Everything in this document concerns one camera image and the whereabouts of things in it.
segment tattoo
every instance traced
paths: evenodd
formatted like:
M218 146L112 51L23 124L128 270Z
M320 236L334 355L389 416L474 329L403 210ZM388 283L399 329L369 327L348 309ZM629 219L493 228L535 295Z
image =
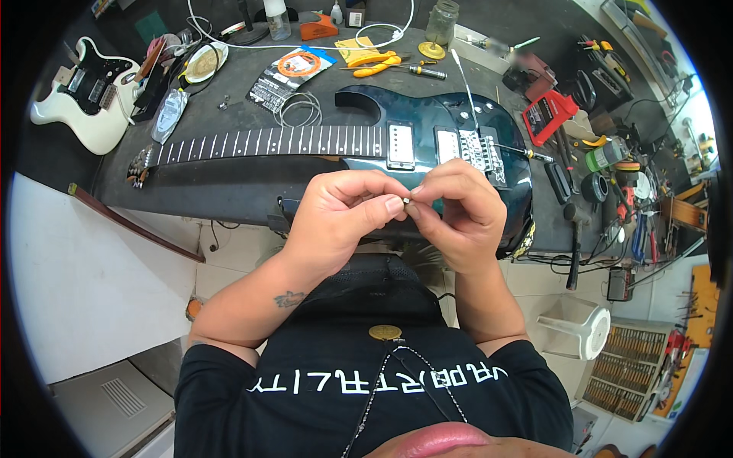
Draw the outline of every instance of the tattoo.
M277 296L275 297L275 303L278 307L293 307L301 302L303 302L303 299L306 298L306 295L302 292L292 292L288 291L286 295Z

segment guitar headstock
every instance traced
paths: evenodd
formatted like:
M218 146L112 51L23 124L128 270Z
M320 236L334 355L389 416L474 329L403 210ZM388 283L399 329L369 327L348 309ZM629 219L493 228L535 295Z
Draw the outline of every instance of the guitar headstock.
M152 144L149 144L130 162L126 180L132 182L133 188L142 189L143 182L145 181L145 177L147 177L148 170L150 169L152 151Z

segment plastic stool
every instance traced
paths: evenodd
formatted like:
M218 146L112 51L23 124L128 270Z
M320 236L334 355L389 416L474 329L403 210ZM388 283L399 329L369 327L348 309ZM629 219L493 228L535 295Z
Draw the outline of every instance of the plastic stool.
M577 336L578 354L571 355L568 353L551 352L547 350L543 353L550 353L551 355L564 356L565 358L579 360L595 359L600 354L601 350L603 350L605 340L608 338L608 332L611 329L611 313L608 309L586 300L577 299L572 296L564 296L564 299L571 299L572 301L582 303L583 305L595 306L595 308L582 323L545 317L543 315L537 317L537 323L545 326L546 328L570 334L571 336Z

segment electric guitar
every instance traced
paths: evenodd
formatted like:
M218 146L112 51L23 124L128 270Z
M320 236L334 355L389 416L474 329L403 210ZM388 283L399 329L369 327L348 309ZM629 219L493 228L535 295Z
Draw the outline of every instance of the electric guitar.
M100 54L94 41L76 42L76 65L61 67L51 83L51 93L31 106L31 121L60 121L74 131L79 141L96 155L105 155L119 143L135 108L132 82L140 66L126 57Z
M349 169L380 169L412 189L434 167L462 158L485 173L507 205L499 254L518 256L534 234L529 163L494 144L524 149L524 140L504 108L481 95L473 99L477 129L466 93L412 98L376 86L348 86L336 92L336 106L363 109L377 119L374 125L239 130L151 145L130 163L127 180L142 189L151 170L158 167L198 160L311 155L338 157ZM442 213L442 201L433 207Z

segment fretboard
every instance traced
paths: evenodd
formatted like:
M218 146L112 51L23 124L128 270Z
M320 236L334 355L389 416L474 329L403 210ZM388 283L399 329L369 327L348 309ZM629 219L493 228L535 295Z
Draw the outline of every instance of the fretboard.
M384 158L387 130L372 126L307 126L217 133L165 143L150 166L218 158L277 155L337 155Z

